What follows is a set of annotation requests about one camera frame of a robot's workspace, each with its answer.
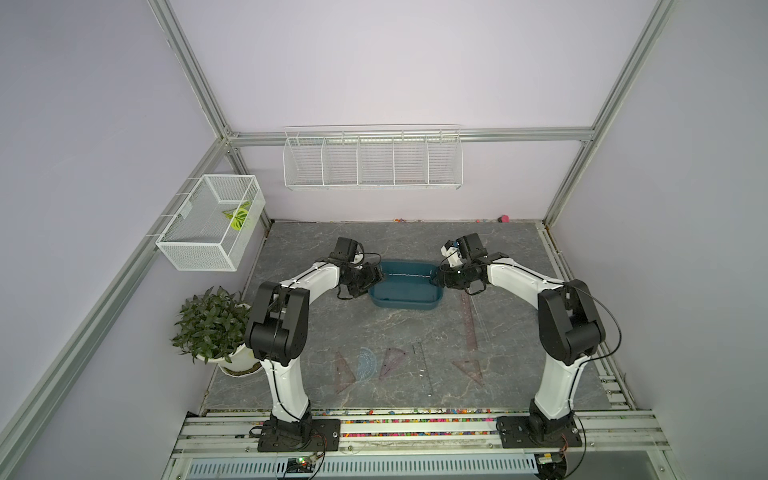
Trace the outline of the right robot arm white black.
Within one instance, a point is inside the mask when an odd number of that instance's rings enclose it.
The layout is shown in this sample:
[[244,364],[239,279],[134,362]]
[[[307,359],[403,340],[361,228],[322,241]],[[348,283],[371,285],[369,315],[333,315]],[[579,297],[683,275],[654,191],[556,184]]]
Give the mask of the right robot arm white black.
[[503,289],[535,307],[539,340],[546,353],[541,383],[530,415],[555,422],[569,418],[582,370],[605,340],[595,300],[580,280],[565,281],[531,270],[510,258],[449,262],[438,267],[439,286],[468,290]]

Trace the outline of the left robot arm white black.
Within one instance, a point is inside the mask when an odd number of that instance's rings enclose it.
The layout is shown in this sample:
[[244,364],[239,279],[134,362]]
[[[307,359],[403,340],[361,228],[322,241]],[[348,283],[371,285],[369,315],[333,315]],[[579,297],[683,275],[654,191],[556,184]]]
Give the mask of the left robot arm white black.
[[267,374],[277,420],[302,422],[310,408],[300,356],[308,340],[311,304],[341,286],[355,299],[382,280],[378,263],[319,261],[290,279],[259,285],[244,342]]

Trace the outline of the teal plastic storage box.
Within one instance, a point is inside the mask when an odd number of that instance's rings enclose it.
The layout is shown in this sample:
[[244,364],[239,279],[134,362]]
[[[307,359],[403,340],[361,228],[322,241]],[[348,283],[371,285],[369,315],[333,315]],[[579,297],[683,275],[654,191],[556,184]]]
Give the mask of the teal plastic storage box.
[[444,290],[437,284],[437,265],[422,261],[384,260],[383,279],[368,291],[380,308],[432,310],[441,302]]

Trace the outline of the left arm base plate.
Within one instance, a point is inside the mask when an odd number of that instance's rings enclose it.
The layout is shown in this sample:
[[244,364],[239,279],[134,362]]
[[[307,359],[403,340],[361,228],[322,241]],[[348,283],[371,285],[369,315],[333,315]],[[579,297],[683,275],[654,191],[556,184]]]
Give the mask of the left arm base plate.
[[262,453],[335,452],[341,440],[337,419],[287,422],[271,416],[261,427],[257,450]]

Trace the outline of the clear straight ruler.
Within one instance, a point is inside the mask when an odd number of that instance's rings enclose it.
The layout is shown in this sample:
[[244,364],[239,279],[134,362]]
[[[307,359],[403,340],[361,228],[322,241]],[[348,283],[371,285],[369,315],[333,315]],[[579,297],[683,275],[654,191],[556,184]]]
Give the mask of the clear straight ruler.
[[422,375],[422,377],[424,379],[424,382],[425,382],[426,395],[429,398],[431,398],[433,396],[433,394],[434,394],[434,388],[433,388],[433,383],[432,383],[431,376],[430,376],[429,365],[428,365],[428,362],[427,362],[427,359],[426,359],[424,345],[423,345],[422,341],[419,341],[417,343],[417,345],[418,345],[419,355],[420,355],[420,358],[421,358],[421,364],[422,364],[421,375]]
[[478,306],[478,303],[477,303],[477,301],[475,300],[474,297],[470,298],[470,303],[472,305],[472,310],[473,310],[473,314],[474,314],[474,318],[475,318],[475,323],[477,324],[478,329],[479,329],[479,331],[482,334],[482,338],[484,339],[484,341],[486,343],[488,343],[490,341],[490,337],[489,337],[489,334],[488,334],[485,322],[483,320],[483,317],[482,317],[482,314],[481,314],[481,310],[480,310],[480,308]]

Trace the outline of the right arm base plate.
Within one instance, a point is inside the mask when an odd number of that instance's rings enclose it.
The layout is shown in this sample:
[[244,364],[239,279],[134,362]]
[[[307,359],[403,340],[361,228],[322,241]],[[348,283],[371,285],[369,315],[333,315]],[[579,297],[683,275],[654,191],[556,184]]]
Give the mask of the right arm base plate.
[[554,420],[539,414],[500,416],[496,419],[496,430],[505,449],[565,450],[583,445],[572,413]]

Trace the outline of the clear straight ruler bottom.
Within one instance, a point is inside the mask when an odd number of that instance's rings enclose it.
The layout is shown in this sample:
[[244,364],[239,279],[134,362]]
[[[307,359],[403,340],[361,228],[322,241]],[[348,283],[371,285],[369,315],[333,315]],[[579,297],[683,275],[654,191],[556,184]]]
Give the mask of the clear straight ruler bottom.
[[418,345],[419,355],[420,355],[420,358],[421,358],[421,364],[422,364],[421,375],[422,375],[422,377],[424,379],[424,382],[425,382],[426,395],[429,398],[431,398],[433,396],[433,394],[434,394],[434,388],[433,388],[433,383],[432,383],[431,376],[430,376],[429,365],[428,365],[428,362],[427,362],[427,359],[426,359],[424,345],[423,345],[422,341],[419,341],[417,343],[417,345]]

